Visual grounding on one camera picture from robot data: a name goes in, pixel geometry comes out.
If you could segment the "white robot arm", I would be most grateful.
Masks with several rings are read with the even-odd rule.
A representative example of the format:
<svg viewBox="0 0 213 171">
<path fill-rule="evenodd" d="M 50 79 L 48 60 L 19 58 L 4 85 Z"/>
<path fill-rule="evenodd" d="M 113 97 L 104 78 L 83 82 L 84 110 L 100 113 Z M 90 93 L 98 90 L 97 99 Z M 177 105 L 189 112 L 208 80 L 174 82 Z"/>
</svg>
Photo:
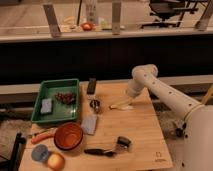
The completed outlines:
<svg viewBox="0 0 213 171">
<path fill-rule="evenodd" d="M 157 78 L 154 64 L 136 66 L 126 94 L 132 98 L 148 88 L 186 123 L 181 171 L 213 171 L 213 105 L 185 95 Z"/>
</svg>

